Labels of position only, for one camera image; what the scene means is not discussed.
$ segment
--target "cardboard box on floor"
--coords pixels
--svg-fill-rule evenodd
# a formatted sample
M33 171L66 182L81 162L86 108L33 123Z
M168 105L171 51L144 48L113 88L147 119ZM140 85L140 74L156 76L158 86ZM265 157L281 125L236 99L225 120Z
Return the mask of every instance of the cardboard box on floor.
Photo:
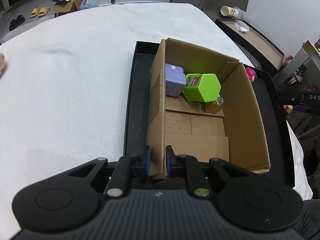
M76 12L80 10L82 0L74 0L74 2L67 2L64 4L56 3L54 5L54 17L58 17L70 12Z
M222 111L208 114L204 103L165 96L165 63L184 73L215 73L224 98ZM175 39L162 40L150 73L147 145L150 176L166 174L165 146L176 155L208 162L219 157L256 173L268 172L270 160L258 103L244 65L238 59Z

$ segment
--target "black tray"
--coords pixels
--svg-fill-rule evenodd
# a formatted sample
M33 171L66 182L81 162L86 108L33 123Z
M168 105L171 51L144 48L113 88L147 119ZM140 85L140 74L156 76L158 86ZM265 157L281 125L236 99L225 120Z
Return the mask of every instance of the black tray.
M133 55L124 154L141 154L146 143L150 69L159 44L137 41ZM258 79L252 84L268 144L271 168L262 176L294 187L294 166L289 130L285 116L278 114L278 94L270 75L254 69Z

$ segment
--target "tan object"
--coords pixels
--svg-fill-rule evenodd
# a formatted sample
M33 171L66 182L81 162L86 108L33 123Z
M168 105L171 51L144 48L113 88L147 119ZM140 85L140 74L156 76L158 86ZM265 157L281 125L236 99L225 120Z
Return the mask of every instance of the tan object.
M4 55L0 53L0 76L2 75L2 70L5 67Z
M205 112L205 104L165 96L165 63L188 73L215 73L224 99L222 110ZM238 59L175 39L162 40L150 73L146 144L152 149L149 175L166 175L165 147L176 155L208 162L219 157L256 173L268 172L266 135L252 85Z
M290 112L293 110L293 106L284 105L283 109L285 109L287 114L290 114Z
M50 10L50 6L42 7L39 11L38 17L45 16Z
M34 8L34 9L32 10L32 12L30 13L30 18L36 17L36 16L39 14L40 9L41 9L41 8Z

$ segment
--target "screw head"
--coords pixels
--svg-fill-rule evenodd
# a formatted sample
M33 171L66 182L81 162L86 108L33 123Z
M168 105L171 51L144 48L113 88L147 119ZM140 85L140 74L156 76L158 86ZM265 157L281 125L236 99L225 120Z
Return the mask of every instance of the screw head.
M195 195L199 196L199 197L206 197L207 195L210 194L210 190L208 190L207 188L197 188L194 191Z
M130 154L129 156L130 156L130 159L131 159L132 163L137 162L140 159L138 154Z
M185 155L185 154L179 154L177 157L177 160L178 160L178 162L185 163L186 157L187 157L187 155Z
M119 197L123 194L122 189L119 188L111 188L107 191L107 195L110 197Z

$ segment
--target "amber liquid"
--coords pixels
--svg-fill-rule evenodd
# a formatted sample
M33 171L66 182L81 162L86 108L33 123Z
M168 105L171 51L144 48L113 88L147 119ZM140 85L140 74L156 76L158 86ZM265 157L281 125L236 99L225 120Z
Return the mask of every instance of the amber liquid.
M215 114L222 109L222 106L217 101L205 103L205 111L209 114Z

